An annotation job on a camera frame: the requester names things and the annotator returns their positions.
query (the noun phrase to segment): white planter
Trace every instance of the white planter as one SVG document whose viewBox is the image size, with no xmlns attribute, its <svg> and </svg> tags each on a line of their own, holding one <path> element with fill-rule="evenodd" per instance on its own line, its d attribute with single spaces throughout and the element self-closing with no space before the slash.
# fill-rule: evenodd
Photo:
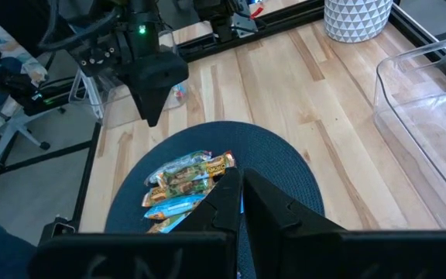
<svg viewBox="0 0 446 279">
<path fill-rule="evenodd" d="M 326 0 L 326 33 L 344 43 L 369 40 L 385 27 L 392 3 L 393 0 Z"/>
</svg>

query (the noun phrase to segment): clear plastic bin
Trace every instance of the clear plastic bin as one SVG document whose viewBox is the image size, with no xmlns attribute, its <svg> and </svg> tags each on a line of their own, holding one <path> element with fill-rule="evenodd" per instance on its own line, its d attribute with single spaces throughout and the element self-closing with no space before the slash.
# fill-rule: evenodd
<svg viewBox="0 0 446 279">
<path fill-rule="evenodd" d="M 385 59 L 376 72 L 376 127 L 446 228 L 446 40 Z"/>
<path fill-rule="evenodd" d="M 160 49 L 177 52 L 172 32 L 160 32 Z M 86 91 L 78 90 L 82 85 L 87 88 Z M 187 81 L 173 86 L 163 110 L 183 105 L 188 99 L 187 89 Z M 86 77 L 79 70 L 70 92 L 69 101 L 71 104 L 83 106 L 107 129 L 140 119 L 129 88 L 110 70 L 102 71 L 95 77 Z"/>
</svg>

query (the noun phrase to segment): wooden table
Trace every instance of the wooden table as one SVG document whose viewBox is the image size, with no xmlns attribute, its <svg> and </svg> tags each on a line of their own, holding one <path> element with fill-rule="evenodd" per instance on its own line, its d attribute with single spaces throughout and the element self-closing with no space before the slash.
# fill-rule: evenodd
<svg viewBox="0 0 446 279">
<path fill-rule="evenodd" d="M 294 3 L 270 0 L 265 12 Z M 209 32 L 198 23 L 175 36 L 183 42 Z M 372 121 L 376 65 L 410 49 L 390 24 L 373 40 L 345 44 L 317 21 L 190 63 L 186 105 L 164 112 L 153 128 L 135 121 L 101 131 L 81 232 L 104 231 L 116 192 L 144 154 L 216 120 L 254 123 L 294 146 L 314 172 L 326 216 L 346 229 L 439 228 Z"/>
</svg>

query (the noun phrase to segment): pile of snack bars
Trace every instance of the pile of snack bars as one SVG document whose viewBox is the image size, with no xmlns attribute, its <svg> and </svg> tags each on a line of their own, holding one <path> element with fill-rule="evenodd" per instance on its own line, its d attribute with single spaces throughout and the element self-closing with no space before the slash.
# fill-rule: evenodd
<svg viewBox="0 0 446 279">
<path fill-rule="evenodd" d="M 211 158 L 210 151 L 196 151 L 164 164 L 144 182 L 151 188 L 142 206 L 151 207 L 145 218 L 164 220 L 148 233 L 168 233 L 182 222 L 214 188 L 213 177 L 225 174 L 235 166 L 231 151 Z"/>
</svg>

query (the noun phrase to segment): blue round placemat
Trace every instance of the blue round placemat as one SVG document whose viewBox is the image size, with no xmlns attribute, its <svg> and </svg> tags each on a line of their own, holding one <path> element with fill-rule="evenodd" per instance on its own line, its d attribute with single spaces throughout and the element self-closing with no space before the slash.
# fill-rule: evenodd
<svg viewBox="0 0 446 279">
<path fill-rule="evenodd" d="M 302 156 L 284 139 L 261 127 L 243 122 L 209 122 L 190 127 L 165 139 L 130 171 L 109 211 L 106 233 L 145 233 L 153 224 L 141 207 L 149 190 L 144 180 L 156 168 L 196 150 L 214 156 L 231 150 L 237 168 L 253 168 L 278 188 L 308 208 L 324 215 L 321 193 Z M 238 268 L 244 278 L 255 278 L 245 219 L 240 224 Z"/>
</svg>

